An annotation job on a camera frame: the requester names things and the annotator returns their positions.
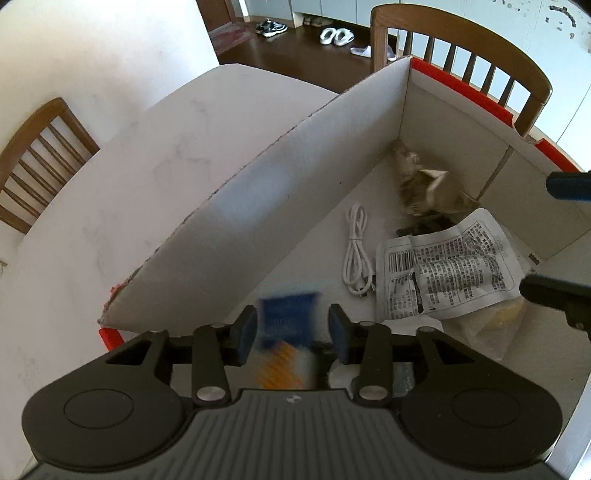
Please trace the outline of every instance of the dark brown floor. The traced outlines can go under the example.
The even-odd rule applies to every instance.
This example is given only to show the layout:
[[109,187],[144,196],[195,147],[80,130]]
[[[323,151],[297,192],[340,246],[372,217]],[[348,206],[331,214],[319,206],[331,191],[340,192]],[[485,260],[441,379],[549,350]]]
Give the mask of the dark brown floor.
[[369,75],[369,59],[349,51],[349,47],[369,45],[369,29],[342,23],[331,26],[350,28],[355,39],[343,47],[321,45],[323,29],[302,25],[271,38],[257,35],[218,59],[220,64],[242,63],[342,93]]

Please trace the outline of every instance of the red doormat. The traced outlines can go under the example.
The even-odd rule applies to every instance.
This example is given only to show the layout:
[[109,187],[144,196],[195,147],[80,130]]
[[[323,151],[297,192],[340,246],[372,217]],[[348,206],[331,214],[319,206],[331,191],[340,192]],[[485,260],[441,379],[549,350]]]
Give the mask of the red doormat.
[[228,23],[212,30],[209,38],[216,55],[220,55],[236,45],[256,37],[254,27],[246,23]]

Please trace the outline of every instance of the black sneaker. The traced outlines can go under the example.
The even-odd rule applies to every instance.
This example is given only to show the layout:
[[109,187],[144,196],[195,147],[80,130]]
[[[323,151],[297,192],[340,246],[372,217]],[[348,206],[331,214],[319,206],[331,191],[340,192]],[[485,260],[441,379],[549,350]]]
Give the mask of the black sneaker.
[[256,33],[258,33],[259,35],[261,35],[270,24],[272,24],[272,21],[271,21],[270,18],[264,19],[261,23],[259,23],[255,27]]
[[287,25],[271,20],[262,32],[263,37],[272,37],[287,31]]

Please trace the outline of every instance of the chair backrest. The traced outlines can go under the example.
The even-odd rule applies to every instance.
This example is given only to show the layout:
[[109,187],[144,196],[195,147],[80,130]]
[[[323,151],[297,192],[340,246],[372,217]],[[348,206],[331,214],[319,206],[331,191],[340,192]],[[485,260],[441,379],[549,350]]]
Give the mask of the chair backrest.
[[[61,132],[55,125],[52,125],[52,122],[57,118],[63,122]],[[33,146],[35,141],[41,148]],[[39,209],[31,203],[42,208],[47,207],[57,192],[74,176],[77,169],[98,151],[98,145],[92,140],[65,101],[62,98],[54,98],[29,117],[0,154],[0,189],[21,209],[25,210],[31,218],[37,218],[40,215]],[[29,162],[23,158],[25,153],[28,153]],[[35,162],[42,169],[33,168],[31,163]],[[33,181],[29,180],[27,183],[26,177],[30,177]],[[14,187],[7,186],[8,181],[13,182],[26,195],[18,195]],[[33,201],[30,203],[23,196],[28,196]],[[27,221],[3,205],[0,205],[0,220],[22,233],[27,233],[31,228]]]
[[515,120],[515,129],[526,137],[533,127],[542,108],[552,93],[548,77],[534,61],[522,50],[500,35],[466,18],[444,12],[437,8],[422,5],[392,4],[378,5],[371,12],[371,71],[377,72],[386,65],[388,47],[388,28],[406,30],[404,55],[410,55],[413,49],[413,34],[420,33],[429,37],[424,60],[431,63],[435,39],[450,43],[443,70],[450,73],[456,50],[461,47],[471,53],[462,81],[470,83],[477,57],[491,63],[491,67],[480,89],[485,95],[491,87],[496,69],[509,75],[509,81],[499,99],[501,106],[506,106],[515,82],[519,82],[529,91],[521,113]]

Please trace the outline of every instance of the round tabletop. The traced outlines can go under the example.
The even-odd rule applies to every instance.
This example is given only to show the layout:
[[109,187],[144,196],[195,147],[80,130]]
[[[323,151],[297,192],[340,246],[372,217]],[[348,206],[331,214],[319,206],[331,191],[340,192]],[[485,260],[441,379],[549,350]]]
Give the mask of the round tabletop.
[[30,457],[33,393],[105,353],[96,321],[125,281],[242,167],[335,93],[242,65],[194,79],[105,145],[51,201],[0,283],[0,473]]

